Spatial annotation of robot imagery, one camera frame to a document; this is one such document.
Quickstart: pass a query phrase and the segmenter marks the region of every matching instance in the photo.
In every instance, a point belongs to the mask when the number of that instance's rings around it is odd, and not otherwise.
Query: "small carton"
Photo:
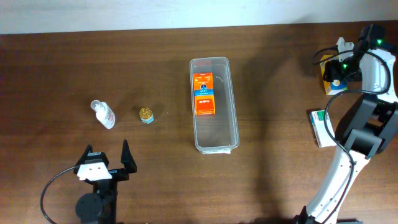
[[[333,132],[333,128],[331,127],[329,116],[325,116],[325,111],[312,111],[310,113],[311,123],[313,127],[313,131],[315,132],[315,136],[317,138],[317,143],[319,147],[327,147],[327,146],[335,146],[336,143],[332,140],[329,134],[326,132],[326,127],[324,124],[324,119],[326,119],[326,123],[328,124],[328,129],[331,131],[333,137],[335,134]]]
[[[195,91],[195,115],[216,114],[213,73],[193,74],[193,89]]]
[[[332,55],[324,55],[321,60],[326,59],[328,57],[331,57]],[[322,77],[325,72],[325,64],[330,61],[330,60],[338,60],[338,56],[331,58],[327,60],[326,62],[322,62],[321,65],[321,72],[322,72]],[[326,95],[335,95],[343,90],[347,90],[347,83],[346,82],[340,82],[339,80],[335,80],[334,82],[326,82],[323,81],[323,86],[325,87],[325,93]]]

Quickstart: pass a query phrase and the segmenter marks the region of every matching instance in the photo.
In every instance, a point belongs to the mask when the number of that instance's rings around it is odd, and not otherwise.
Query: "gold lid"
[[[139,111],[139,116],[142,119],[148,119],[152,116],[152,111],[149,108],[143,108]]]

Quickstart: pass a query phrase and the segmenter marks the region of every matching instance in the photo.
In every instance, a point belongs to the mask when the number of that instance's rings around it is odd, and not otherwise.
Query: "clear storage box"
[[[193,74],[213,73],[216,114],[195,115]],[[225,57],[198,58],[190,62],[195,145],[202,154],[230,153],[239,146],[234,93],[229,62]]]

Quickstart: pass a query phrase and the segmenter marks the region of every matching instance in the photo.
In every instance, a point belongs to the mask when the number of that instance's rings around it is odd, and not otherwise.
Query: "white wall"
[[[0,34],[398,19],[398,0],[0,0]]]

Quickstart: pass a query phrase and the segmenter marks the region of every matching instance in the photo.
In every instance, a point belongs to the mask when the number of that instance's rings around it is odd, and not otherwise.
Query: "wood grain surface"
[[[356,42],[367,22],[124,30],[0,36],[0,219],[46,223],[40,193],[88,144],[118,168],[123,139],[138,172],[119,184],[117,220],[135,223],[284,223],[317,192],[334,155],[318,148],[307,110],[330,97],[310,63],[339,37]],[[398,22],[380,22],[398,43]],[[195,148],[189,62],[224,56],[233,79],[240,146]],[[358,98],[331,106],[336,127]],[[105,129],[90,108],[116,114]],[[139,109],[152,109],[144,124]],[[398,223],[398,136],[364,168],[339,218]],[[78,223],[91,186],[65,174],[44,200],[57,223]]]

